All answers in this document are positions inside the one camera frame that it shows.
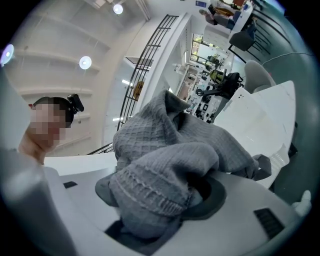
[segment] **black metal railing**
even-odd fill
[[[143,83],[146,79],[146,74],[152,65],[153,58],[157,52],[157,49],[161,47],[161,42],[164,39],[167,32],[171,29],[173,23],[179,16],[166,15],[160,22],[158,27],[153,32],[146,46],[144,47],[138,62],[133,70],[129,85],[126,89],[125,96],[120,111],[119,122],[117,131],[132,117],[135,104],[139,99]],[[109,143],[88,155],[101,154],[113,152],[112,143]]]

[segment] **gray knit sweater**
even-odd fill
[[[140,238],[160,237],[188,208],[194,191],[187,173],[219,170],[254,180],[271,174],[258,170],[226,130],[183,113],[188,106],[162,91],[113,138],[117,172],[109,188],[124,226]]]

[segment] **white machine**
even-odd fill
[[[148,248],[156,240],[140,239],[130,246],[132,240],[108,235],[120,217],[95,192],[96,182],[109,174],[106,170],[59,176],[17,152],[29,124],[28,105],[3,70],[0,78],[0,193],[28,239],[46,255],[142,256],[133,248]],[[208,197],[194,206],[194,214],[204,205],[213,206],[210,200],[219,199],[219,207],[210,216],[184,220],[153,256],[271,254],[300,220],[289,205],[253,180],[218,171],[210,179],[221,189],[208,187]]]

